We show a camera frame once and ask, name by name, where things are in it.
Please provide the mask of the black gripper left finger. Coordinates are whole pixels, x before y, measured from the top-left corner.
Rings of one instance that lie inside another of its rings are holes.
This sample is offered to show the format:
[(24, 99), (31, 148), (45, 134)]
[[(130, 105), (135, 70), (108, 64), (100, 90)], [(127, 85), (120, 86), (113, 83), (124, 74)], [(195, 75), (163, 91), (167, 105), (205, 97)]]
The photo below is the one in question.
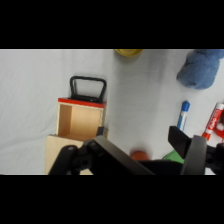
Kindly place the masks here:
[(89, 170), (93, 175), (153, 175), (103, 135), (85, 140), (80, 147), (67, 144), (60, 148), (50, 175), (80, 175)]

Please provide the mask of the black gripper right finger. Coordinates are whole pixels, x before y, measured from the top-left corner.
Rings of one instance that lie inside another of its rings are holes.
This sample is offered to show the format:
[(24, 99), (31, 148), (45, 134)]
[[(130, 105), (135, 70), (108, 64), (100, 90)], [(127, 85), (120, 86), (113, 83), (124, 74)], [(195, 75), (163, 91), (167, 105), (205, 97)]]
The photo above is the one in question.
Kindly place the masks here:
[(224, 143), (209, 146), (205, 137), (190, 138), (176, 126), (169, 127), (168, 142), (184, 160), (182, 175), (203, 175), (206, 168), (224, 175)]

